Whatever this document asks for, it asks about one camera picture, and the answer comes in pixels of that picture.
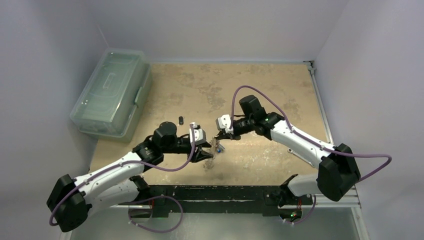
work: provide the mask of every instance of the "metal bracket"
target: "metal bracket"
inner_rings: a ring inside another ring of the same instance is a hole
[[[314,75],[315,70],[317,69],[316,67],[314,67],[314,61],[304,61],[308,71],[310,72],[311,75]]]

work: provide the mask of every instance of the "white arm segment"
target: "white arm segment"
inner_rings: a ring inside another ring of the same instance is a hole
[[[88,211],[88,217],[110,206],[134,201],[138,194],[139,190],[135,183],[127,179],[122,183],[110,187],[93,199],[91,203],[92,208]]]
[[[318,173],[297,175],[288,183],[288,189],[296,197],[307,194],[322,194],[320,189],[318,189],[317,178]]]
[[[333,145],[316,139],[315,137],[305,133],[295,126],[292,128],[296,130],[296,132],[302,134],[305,137],[308,137],[311,140],[314,140],[316,143],[319,143],[326,148],[333,148]],[[331,154],[329,151],[321,150],[320,147],[317,147],[294,134],[292,131],[290,131],[289,126],[285,120],[277,122],[274,125],[274,129],[271,129],[271,139],[277,143],[289,147],[294,152],[299,154],[308,164],[311,164],[316,169],[321,163],[321,158],[328,157]]]
[[[135,160],[135,161],[142,161],[141,158],[133,152],[129,152],[127,153],[124,157],[122,157],[121,159],[112,162],[109,165],[106,165],[105,167],[100,168],[99,170],[96,170],[92,173],[88,173],[82,176],[77,176],[75,179],[75,185],[78,186],[79,184],[83,183],[84,181],[86,181],[89,177],[91,177],[92,175],[110,167],[116,164],[121,164],[125,161],[129,161],[129,160]],[[95,199],[98,197],[98,195],[100,195],[101,193],[105,192],[107,189],[113,187],[114,189],[111,189],[111,191],[116,191],[118,188],[118,186],[115,186],[125,180],[127,180],[128,178],[132,177],[132,176],[136,176],[136,175],[140,175],[142,174],[144,171],[144,165],[143,164],[139,164],[139,163],[130,163],[130,164],[126,164],[126,165],[122,165],[119,166],[117,168],[114,168],[112,170],[110,170],[109,172],[107,172],[106,174],[102,174],[101,176],[95,178],[93,181],[88,182],[88,184],[82,186],[79,191],[80,192],[85,192],[85,203],[86,204],[92,204],[93,207],[95,207]],[[124,202],[128,202],[128,201],[132,201],[134,200],[135,197],[133,199],[126,199]]]

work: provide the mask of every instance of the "gray wall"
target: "gray wall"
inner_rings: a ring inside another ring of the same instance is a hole
[[[351,0],[316,59],[336,142],[389,153],[357,185],[371,239],[424,234],[424,1]],[[368,173],[382,159],[358,159]]]
[[[153,61],[317,57],[348,0],[86,0],[111,47]]]
[[[106,44],[79,0],[0,1],[0,232],[58,239],[47,197],[87,171],[96,141],[69,113]]]

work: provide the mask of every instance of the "black motor joint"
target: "black motor joint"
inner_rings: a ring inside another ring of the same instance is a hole
[[[172,122],[165,121],[154,130],[153,135],[148,136],[143,142],[134,147],[132,152],[136,153],[143,162],[157,166],[164,161],[164,154],[186,154],[188,157],[192,151],[192,143],[189,136],[189,134],[184,134],[178,137],[177,126]],[[202,148],[210,147],[211,145],[208,142],[195,146],[190,161],[196,163],[212,158],[212,154],[202,150]],[[145,165],[144,172],[151,168]]]

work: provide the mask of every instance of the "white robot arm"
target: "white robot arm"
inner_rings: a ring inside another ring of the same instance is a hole
[[[253,95],[242,98],[239,103],[244,116],[234,120],[233,124],[231,124],[230,115],[219,117],[216,120],[219,133],[215,139],[239,140],[241,135],[255,131],[258,135],[289,147],[305,162],[318,169],[318,173],[295,174],[286,180],[281,185],[280,206],[288,200],[307,194],[323,194],[330,200],[339,201],[361,178],[353,157],[341,156],[325,150],[334,149],[351,154],[351,149],[345,144],[334,146],[310,136],[293,125],[289,127],[283,116],[275,112],[266,113],[259,100]],[[321,147],[306,141],[294,131],[319,143]]]
[[[62,232],[68,232],[105,208],[151,197],[147,191],[149,185],[140,174],[163,162],[164,154],[190,155],[186,164],[212,158],[212,154],[202,150],[211,147],[205,131],[195,122],[190,125],[192,131],[189,129],[188,134],[177,137],[175,124],[163,122],[153,135],[111,164],[75,178],[68,174],[60,177],[47,200],[57,221],[55,224],[50,219],[50,224],[59,225]]]

